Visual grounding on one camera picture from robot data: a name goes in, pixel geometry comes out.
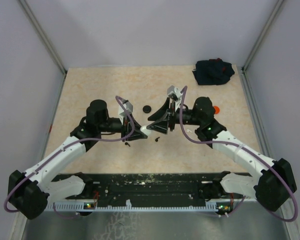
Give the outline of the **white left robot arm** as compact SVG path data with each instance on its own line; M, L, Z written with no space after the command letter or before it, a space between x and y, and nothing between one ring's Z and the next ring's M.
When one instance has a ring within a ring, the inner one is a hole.
M119 105L117 118L109 116L104 100L93 100L86 109L85 117L56 150L27 170L15 170L9 176L8 193L3 204L6 212L20 212L33 220L47 206L68 197L91 197L94 186L83 173L75 173L64 180L54 181L54 178L96 143L102 142L103 133L119 133L119 141L123 142L148 138L151 130L134 119L132 104L119 96L115 99Z

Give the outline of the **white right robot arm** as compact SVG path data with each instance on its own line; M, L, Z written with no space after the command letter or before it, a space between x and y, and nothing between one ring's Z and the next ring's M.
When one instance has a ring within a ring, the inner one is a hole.
M164 105L143 126L146 135L151 132L167 134L176 124L193 125L197 138L213 150L219 151L249 174L222 172L214 181L213 192L219 198L229 193L257 200L268 211L275 212L297 190L290 163L281 158L274 160L248 147L215 119L215 108L208 97L199 97L191 109L181 109L181 102L166 99Z

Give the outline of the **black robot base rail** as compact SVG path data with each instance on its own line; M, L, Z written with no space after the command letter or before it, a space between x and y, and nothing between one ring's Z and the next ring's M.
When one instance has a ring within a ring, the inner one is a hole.
M88 174L88 187L68 200L92 200L98 207L204 207L214 199L237 200L216 185L219 173L113 173Z

